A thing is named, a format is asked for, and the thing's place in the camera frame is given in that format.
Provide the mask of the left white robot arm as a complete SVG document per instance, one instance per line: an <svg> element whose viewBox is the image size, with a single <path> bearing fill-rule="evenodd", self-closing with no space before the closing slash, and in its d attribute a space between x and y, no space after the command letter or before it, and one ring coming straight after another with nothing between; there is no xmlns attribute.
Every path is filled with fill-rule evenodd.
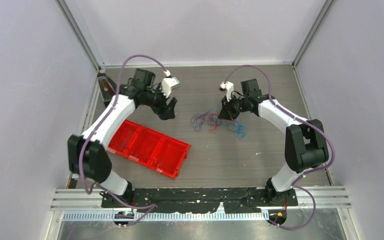
<svg viewBox="0 0 384 240"><path fill-rule="evenodd" d="M149 106L161 120L175 118L176 98L170 98L180 84L168 70L165 78L153 85L155 74L136 69L126 84L115 87L115 94L99 118L81 135L71 135L67 141L69 170L100 184L114 194L121 207L133 202L132 184L113 169L107 149L122 123L139 106Z"/></svg>

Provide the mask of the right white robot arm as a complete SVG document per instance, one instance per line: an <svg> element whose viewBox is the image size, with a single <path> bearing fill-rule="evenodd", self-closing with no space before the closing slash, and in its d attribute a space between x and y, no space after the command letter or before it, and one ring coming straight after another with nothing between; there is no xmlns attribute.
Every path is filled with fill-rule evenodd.
<svg viewBox="0 0 384 240"><path fill-rule="evenodd" d="M271 205L279 205L293 188L295 181L329 159L328 144L322 133L323 124L317 120L300 118L284 108L276 99L263 94L256 79L242 81L242 93L226 81L219 85L225 96L221 100L220 120L236 120L240 113L250 112L261 117L285 135L285 164L269 178L264 196Z"/></svg>

